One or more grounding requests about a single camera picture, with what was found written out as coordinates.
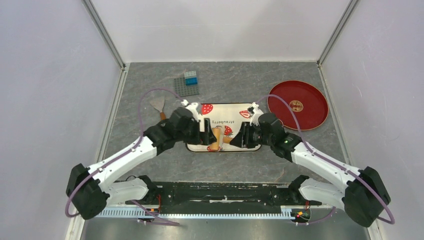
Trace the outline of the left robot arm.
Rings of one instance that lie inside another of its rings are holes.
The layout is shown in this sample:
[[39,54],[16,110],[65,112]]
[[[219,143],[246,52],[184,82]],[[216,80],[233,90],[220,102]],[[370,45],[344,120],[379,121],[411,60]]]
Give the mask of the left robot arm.
[[66,216],[73,217],[70,205],[84,220],[89,220],[108,205],[140,200],[145,204],[153,203],[158,187],[148,176],[117,180],[137,165],[173,148],[177,142],[204,146],[215,142],[211,120],[198,113],[196,107],[190,104],[177,108],[169,118],[147,128],[137,140],[105,160],[88,167],[81,163],[75,165],[65,190],[68,197]]

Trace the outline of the blue grey lego bricks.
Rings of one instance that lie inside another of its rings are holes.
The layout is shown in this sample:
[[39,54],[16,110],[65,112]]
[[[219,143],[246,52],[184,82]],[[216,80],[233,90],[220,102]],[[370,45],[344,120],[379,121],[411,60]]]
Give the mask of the blue grey lego bricks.
[[186,86],[194,86],[198,84],[198,76],[195,70],[184,72],[184,83]]

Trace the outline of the grey lego baseplate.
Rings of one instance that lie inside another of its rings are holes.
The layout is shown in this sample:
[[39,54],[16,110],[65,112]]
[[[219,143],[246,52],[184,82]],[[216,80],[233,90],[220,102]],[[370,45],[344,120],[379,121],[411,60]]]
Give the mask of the grey lego baseplate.
[[186,86],[184,77],[178,77],[173,79],[174,91],[181,97],[199,95],[199,84]]

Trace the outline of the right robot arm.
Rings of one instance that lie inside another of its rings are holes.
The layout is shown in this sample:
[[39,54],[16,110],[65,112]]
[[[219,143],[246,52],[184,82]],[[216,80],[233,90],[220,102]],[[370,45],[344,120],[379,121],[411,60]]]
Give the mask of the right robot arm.
[[252,149],[269,146],[273,153],[318,174],[327,183],[299,176],[291,183],[289,199],[295,204],[317,201],[344,212],[358,225],[370,227],[391,202],[390,195],[372,167],[360,169],[317,150],[299,135],[288,133],[273,113],[264,113],[257,123],[243,122],[230,145]]

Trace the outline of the strawberry print enamel tray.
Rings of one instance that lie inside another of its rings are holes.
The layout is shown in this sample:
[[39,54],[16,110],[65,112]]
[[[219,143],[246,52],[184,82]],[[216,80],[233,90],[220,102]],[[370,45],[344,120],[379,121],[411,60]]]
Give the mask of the strawberry print enamel tray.
[[[250,103],[201,103],[200,113],[210,119],[210,125],[213,128],[217,126],[229,126],[232,128],[234,138],[239,132],[243,122],[250,121],[248,108]],[[231,152],[255,152],[261,146],[254,148],[239,148],[230,144],[224,144],[222,151],[209,152],[205,145],[187,144],[186,148],[193,153],[231,153]]]

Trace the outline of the wooden dough roller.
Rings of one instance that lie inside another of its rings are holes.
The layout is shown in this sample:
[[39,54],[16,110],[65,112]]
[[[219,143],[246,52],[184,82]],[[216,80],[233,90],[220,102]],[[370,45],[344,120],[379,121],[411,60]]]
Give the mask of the wooden dough roller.
[[216,141],[207,147],[208,152],[220,152],[223,150],[224,144],[229,144],[232,141],[233,130],[228,125],[216,126],[212,129]]

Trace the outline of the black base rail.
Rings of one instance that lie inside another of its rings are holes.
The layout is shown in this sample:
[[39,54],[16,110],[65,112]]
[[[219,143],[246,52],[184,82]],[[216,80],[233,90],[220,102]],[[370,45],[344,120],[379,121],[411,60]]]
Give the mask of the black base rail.
[[320,206],[287,183],[154,181],[137,203],[162,214],[277,214],[282,206]]

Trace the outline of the red round plate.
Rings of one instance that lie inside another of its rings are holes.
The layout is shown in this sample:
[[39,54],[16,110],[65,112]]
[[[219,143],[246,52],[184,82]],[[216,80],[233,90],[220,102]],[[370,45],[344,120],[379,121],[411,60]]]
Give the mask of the red round plate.
[[274,113],[286,128],[297,130],[295,115],[300,129],[309,131],[320,127],[329,115],[329,105],[324,94],[315,86],[299,80],[287,80],[275,85],[269,92],[282,98],[269,97],[268,109]]

